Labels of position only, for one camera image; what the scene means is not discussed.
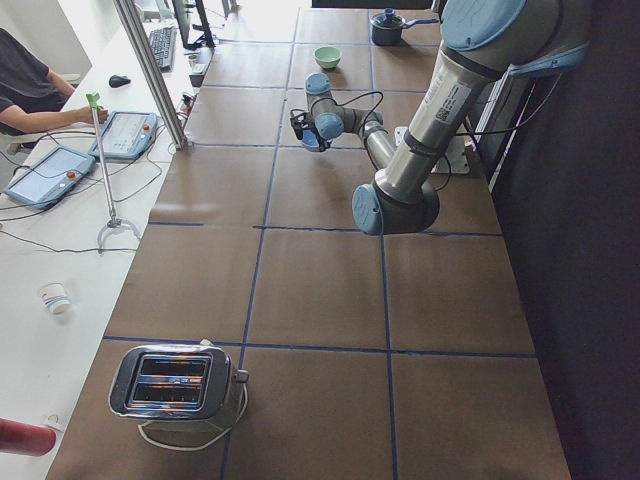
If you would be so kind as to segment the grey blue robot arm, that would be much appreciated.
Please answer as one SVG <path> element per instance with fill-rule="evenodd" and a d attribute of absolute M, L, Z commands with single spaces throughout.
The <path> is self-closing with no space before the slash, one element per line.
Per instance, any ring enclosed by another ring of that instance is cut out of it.
<path fill-rule="evenodd" d="M 427 178 L 484 87 L 504 74 L 541 77 L 574 68 L 586 55 L 591 13 L 589 1 L 449 1 L 429 89 L 399 143 L 377 112 L 338 104 L 324 73 L 307 77 L 308 108 L 291 115 L 291 127 L 311 151 L 324 151 L 343 133 L 359 136 L 376 168 L 352 198 L 362 232 L 423 231 L 440 206 Z"/>

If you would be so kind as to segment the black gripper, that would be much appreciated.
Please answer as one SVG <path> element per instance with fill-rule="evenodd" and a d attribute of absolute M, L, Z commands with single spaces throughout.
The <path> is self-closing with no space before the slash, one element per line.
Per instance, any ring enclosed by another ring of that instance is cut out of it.
<path fill-rule="evenodd" d="M 322 139 L 313 121 L 311 122 L 307 120 L 301 121 L 301 139 L 302 140 L 321 140 L 320 141 L 321 150 L 327 150 L 331 147 L 331 141 Z"/>

